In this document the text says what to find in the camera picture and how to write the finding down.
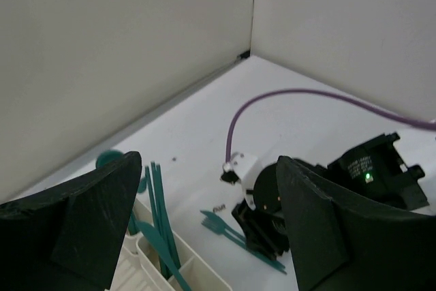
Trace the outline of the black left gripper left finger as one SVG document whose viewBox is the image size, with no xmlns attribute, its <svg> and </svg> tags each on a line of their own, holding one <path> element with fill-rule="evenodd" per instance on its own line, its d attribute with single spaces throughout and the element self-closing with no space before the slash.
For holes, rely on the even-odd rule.
<svg viewBox="0 0 436 291">
<path fill-rule="evenodd" d="M 1 204 L 1 289 L 110 289 L 141 172 L 130 151 Z"/>
</svg>

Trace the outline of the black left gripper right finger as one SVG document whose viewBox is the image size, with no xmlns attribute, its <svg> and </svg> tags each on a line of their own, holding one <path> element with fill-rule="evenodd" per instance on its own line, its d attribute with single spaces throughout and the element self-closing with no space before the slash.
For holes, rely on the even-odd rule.
<svg viewBox="0 0 436 291">
<path fill-rule="evenodd" d="M 435 218 L 356 194 L 296 160 L 277 185 L 300 290 L 434 290 Z"/>
</svg>

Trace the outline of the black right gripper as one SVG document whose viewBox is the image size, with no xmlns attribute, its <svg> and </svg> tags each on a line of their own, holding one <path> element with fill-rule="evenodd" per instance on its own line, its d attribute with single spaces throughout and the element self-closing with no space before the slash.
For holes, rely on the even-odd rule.
<svg viewBox="0 0 436 291">
<path fill-rule="evenodd" d="M 233 218 L 245 235 L 247 248 L 270 260 L 290 250 L 276 169 L 276 163 L 265 167 L 249 190 L 253 200 L 243 200 L 232 210 Z"/>
</svg>

